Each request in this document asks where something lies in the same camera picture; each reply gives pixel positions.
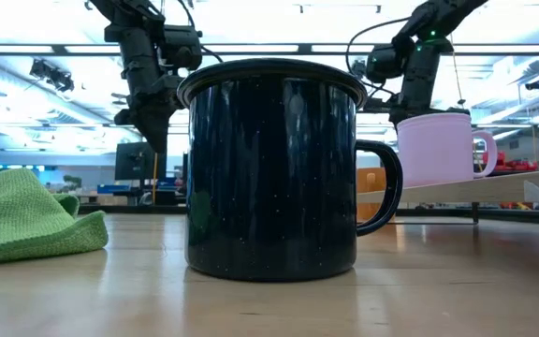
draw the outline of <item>workbench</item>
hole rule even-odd
[[[105,250],[0,265],[0,336],[539,336],[539,225],[388,225],[353,271],[255,284],[189,270],[184,222],[108,215]]]

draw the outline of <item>mug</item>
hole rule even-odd
[[[392,149],[356,141],[356,110],[366,97],[349,74],[297,60],[226,62],[184,80],[189,266],[254,281],[348,271],[357,235],[385,225],[402,190]],[[378,154],[387,180],[382,207],[359,227],[356,150]]]
[[[405,187],[470,181],[488,176],[496,167],[473,172],[473,138],[486,141],[488,158],[496,158],[496,140],[486,131],[472,132],[469,115],[433,113],[399,123],[399,158]]]

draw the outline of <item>monitor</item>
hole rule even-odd
[[[118,144],[115,180],[153,179],[155,152],[147,142]],[[166,178],[166,154],[157,155],[157,179]]]

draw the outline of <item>pink mug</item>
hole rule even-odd
[[[484,178],[496,167],[496,160],[489,160],[483,172],[473,172],[473,138],[486,141],[488,158],[496,158],[498,150],[492,134],[472,132],[466,114],[417,116],[400,122],[398,131],[405,187]]]

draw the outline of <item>mug handle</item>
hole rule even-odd
[[[386,171],[386,191],[378,213],[369,221],[357,227],[357,235],[367,235],[380,229],[390,221],[399,207],[402,194],[402,166],[397,154],[388,145],[370,140],[357,140],[355,150],[377,154]]]
[[[472,135],[475,138],[481,138],[486,141],[486,152],[488,153],[488,163],[486,168],[482,172],[474,172],[474,178],[486,178],[496,168],[496,161],[498,160],[498,146],[496,146],[496,140],[488,131],[474,131]]]

